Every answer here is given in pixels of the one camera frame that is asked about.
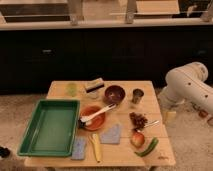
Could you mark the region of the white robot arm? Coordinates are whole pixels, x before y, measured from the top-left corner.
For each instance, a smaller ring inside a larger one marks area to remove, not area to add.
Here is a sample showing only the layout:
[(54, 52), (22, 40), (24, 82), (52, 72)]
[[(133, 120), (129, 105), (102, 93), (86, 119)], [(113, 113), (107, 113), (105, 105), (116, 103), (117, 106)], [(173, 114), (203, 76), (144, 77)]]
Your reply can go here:
[(166, 86), (158, 94), (165, 124), (176, 115), (173, 107), (183, 104), (185, 100), (213, 115), (213, 88), (205, 83), (207, 78), (208, 69), (200, 62), (176, 67), (166, 74)]

